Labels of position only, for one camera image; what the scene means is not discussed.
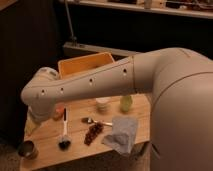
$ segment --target orange container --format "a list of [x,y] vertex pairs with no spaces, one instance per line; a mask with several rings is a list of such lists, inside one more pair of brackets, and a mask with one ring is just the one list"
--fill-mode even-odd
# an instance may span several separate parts
[[58,61],[58,71],[61,78],[73,76],[109,63],[114,59],[109,52],[95,53]]

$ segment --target dark wall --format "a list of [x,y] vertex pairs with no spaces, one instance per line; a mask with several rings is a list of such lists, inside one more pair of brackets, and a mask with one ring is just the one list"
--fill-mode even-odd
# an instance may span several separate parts
[[15,146],[27,110],[20,92],[40,67],[56,66],[59,36],[52,0],[19,0],[0,11],[0,138]]
[[70,5],[70,12],[80,43],[139,52],[185,47],[213,59],[213,20],[210,19],[74,4]]

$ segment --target small bowl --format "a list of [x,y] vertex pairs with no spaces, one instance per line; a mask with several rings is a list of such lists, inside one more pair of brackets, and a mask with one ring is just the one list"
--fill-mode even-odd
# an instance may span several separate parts
[[34,143],[28,140],[20,144],[18,147],[18,154],[20,157],[24,157],[26,159],[35,159],[38,156],[38,150]]

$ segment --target floor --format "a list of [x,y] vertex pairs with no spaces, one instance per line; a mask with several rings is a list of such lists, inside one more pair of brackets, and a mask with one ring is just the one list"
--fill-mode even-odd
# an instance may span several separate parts
[[[143,156],[138,156],[140,147],[141,144],[135,146],[129,157],[111,151],[38,171],[149,171],[149,148]],[[20,158],[16,151],[6,144],[0,144],[0,171],[18,171],[19,165]]]

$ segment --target screw hole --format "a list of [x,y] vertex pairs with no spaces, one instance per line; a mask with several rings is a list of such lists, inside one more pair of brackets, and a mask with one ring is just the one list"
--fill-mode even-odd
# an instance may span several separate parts
[[42,95],[42,96],[44,95],[44,93],[45,93],[45,91],[44,91],[44,90],[41,90],[41,95]]
[[89,79],[89,84],[90,84],[90,85],[93,84],[93,79],[92,79],[92,78]]
[[123,69],[123,75],[126,76],[127,75],[127,70]]
[[62,88],[61,88],[61,94],[63,94],[63,93],[64,93],[64,88],[62,87]]

